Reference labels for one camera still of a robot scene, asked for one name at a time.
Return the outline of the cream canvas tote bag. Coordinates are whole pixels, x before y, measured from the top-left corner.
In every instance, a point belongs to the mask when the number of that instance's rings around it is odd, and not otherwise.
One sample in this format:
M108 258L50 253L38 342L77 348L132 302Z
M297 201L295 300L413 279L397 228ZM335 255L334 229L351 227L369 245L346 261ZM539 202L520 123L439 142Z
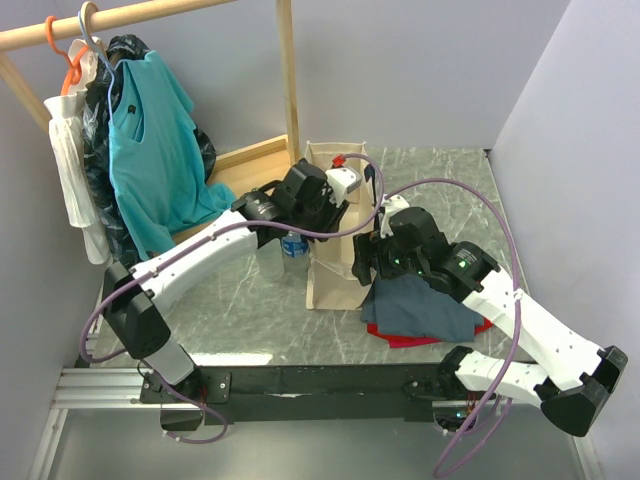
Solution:
M340 154L366 153L362 143L307 143L304 157L309 163L327 170ZM339 229L351 229L369 218L376 203L374 181L365 176L357 190L347 196L349 207ZM352 274L355 254L351 235L310 244L310 265L306 307L318 310L357 310L369 293Z

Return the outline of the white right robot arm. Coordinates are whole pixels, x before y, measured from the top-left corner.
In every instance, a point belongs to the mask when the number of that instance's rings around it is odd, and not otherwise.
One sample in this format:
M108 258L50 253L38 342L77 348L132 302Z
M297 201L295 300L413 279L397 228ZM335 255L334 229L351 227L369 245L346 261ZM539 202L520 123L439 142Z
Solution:
M354 236L352 272L363 285L378 275L395 279L412 274L489 320L532 358L533 363L486 356L469 347L451 350L437 367L431 387L444 398L486 390L541 409L560 430L585 436L614 392L628 363L616 346L584 339L528 294L479 246L450 243L430 213L406 207L382 228Z

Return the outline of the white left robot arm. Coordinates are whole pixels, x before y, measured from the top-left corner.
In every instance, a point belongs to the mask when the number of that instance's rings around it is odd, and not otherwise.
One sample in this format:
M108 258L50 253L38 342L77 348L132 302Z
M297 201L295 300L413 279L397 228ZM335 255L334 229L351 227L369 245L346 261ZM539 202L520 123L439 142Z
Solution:
M131 268L110 267L105 276L108 293L127 283L133 286L105 308L105 320L129 356L164 379L173 399L193 399L200 378L165 321L172 305L214 268L281 239L291 228L333 237L348 209L348 195L361 182L361 174L351 167L323 171L298 161L283 179L243 194L214 222L171 250Z

